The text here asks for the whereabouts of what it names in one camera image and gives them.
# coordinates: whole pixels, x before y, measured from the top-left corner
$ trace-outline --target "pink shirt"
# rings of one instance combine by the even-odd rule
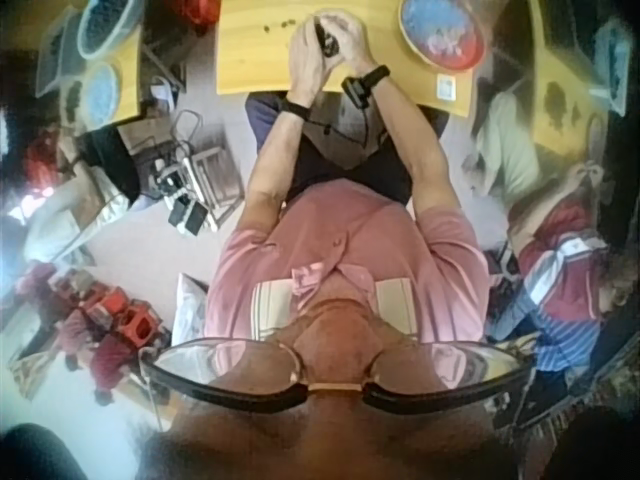
[[[270,235],[237,230],[207,300],[208,337],[251,338],[261,282],[294,279],[294,309],[339,271],[366,298],[375,282],[408,278],[423,342],[483,336],[489,274],[462,211],[435,207],[414,222],[406,209],[349,180],[308,189]]]

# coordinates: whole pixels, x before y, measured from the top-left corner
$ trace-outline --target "plate with drawing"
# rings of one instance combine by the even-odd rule
[[[451,72],[476,67],[486,44],[471,11],[456,0],[404,0],[400,30],[425,62]]]

